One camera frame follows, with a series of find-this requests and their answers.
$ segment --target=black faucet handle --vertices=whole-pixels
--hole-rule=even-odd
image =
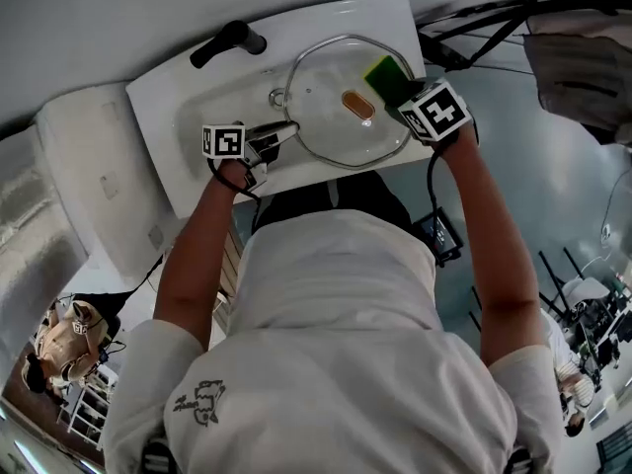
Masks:
[[[261,54],[266,50],[266,40],[253,31],[243,21],[231,21],[222,28],[213,40],[210,40],[200,49],[194,51],[191,56],[191,64],[195,68],[204,67],[216,54],[241,47],[251,54]]]

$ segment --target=wall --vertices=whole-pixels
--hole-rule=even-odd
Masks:
[[[131,80],[227,21],[322,1],[331,0],[0,0],[0,138],[46,100]],[[411,4],[422,13],[455,1],[488,0]]]
[[[34,325],[85,261],[35,128],[1,141],[0,391]]]

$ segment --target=green sponge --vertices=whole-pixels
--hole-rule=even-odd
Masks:
[[[416,89],[393,59],[392,56],[384,56],[377,64],[370,68],[364,75],[364,81],[384,101],[386,106],[398,108],[411,96]]]

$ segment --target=shirt logo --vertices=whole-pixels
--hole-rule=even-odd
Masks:
[[[204,427],[208,427],[208,422],[219,423],[215,411],[220,397],[226,390],[224,381],[201,381],[194,391],[195,400],[188,400],[187,395],[183,395],[176,400],[174,413],[180,413],[185,409],[194,410],[196,422]]]

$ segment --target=white t-shirt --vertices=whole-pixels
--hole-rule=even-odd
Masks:
[[[434,276],[424,244],[362,212],[262,228],[225,341],[205,353],[165,322],[133,332],[108,472],[137,472],[163,423],[187,473],[501,473],[516,442],[550,472],[562,437],[550,351],[488,369],[441,329]]]

